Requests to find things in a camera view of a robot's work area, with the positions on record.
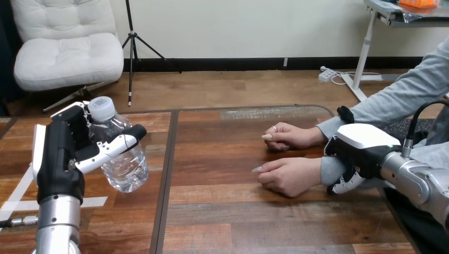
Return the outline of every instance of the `white robotic hand cover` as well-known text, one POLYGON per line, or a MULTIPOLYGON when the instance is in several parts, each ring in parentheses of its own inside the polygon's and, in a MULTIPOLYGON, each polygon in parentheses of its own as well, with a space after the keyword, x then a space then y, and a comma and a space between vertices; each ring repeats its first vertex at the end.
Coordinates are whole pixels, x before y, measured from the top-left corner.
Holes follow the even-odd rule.
POLYGON ((398 139, 388 135, 379 128, 364 123, 341 126, 337 131, 337 138, 357 149, 401 145, 398 139))

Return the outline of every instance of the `fingernail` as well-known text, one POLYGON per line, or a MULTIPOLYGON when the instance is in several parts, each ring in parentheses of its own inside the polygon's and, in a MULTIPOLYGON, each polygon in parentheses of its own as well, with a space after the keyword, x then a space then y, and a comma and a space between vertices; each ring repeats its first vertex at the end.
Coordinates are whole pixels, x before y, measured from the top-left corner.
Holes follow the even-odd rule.
POLYGON ((272 136, 271 134, 265 134, 265 135, 262 136, 262 138, 263 138, 264 140, 271 141, 272 138, 273 138, 273 136, 272 136))
POLYGON ((259 171, 261 171, 262 170, 262 167, 257 167, 257 168, 255 168, 255 169, 253 169, 253 172, 259 172, 259 171))

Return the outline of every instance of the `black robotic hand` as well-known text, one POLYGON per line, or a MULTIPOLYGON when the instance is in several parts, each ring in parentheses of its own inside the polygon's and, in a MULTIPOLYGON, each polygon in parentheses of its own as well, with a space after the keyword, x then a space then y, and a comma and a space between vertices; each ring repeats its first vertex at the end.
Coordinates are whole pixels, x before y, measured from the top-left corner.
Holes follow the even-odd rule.
POLYGON ((51 116, 47 126, 36 125, 33 174, 39 186, 38 203, 52 195, 69 195, 83 202, 86 174, 139 143, 147 131, 141 125, 107 141, 89 136, 92 118, 88 102, 76 102, 51 116))

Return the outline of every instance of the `tufted cushion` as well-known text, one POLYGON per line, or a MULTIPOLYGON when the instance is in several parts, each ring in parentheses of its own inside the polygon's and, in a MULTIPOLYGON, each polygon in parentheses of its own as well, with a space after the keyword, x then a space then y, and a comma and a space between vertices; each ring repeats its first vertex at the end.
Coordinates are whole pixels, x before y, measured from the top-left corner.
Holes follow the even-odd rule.
POLYGON ((28 91, 116 81, 123 71, 123 50, 110 33, 27 41, 17 54, 14 76, 28 91))
POLYGON ((116 34, 109 0, 11 0, 22 40, 116 34))

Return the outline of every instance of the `robotic arm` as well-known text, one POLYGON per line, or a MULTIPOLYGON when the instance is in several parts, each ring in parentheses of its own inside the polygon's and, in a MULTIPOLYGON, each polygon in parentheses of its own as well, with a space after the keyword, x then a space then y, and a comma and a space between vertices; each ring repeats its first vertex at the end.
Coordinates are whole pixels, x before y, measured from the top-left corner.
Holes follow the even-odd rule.
POLYGON ((31 167, 39 188, 39 219, 33 216, 3 223, 10 227, 37 223, 37 247, 33 253, 80 253, 84 174, 132 149, 147 133, 143 126, 135 125, 105 142, 93 142, 89 137, 91 118, 87 104, 71 104, 52 115, 49 125, 34 128, 31 167))
POLYGON ((325 156, 337 156, 351 169, 328 187, 328 193, 348 192, 365 179, 383 179, 415 207, 429 212, 449 233, 449 169, 433 168, 409 157, 418 115, 434 103, 438 102, 417 111, 403 147, 396 138, 368 124, 340 127, 326 145, 325 156))

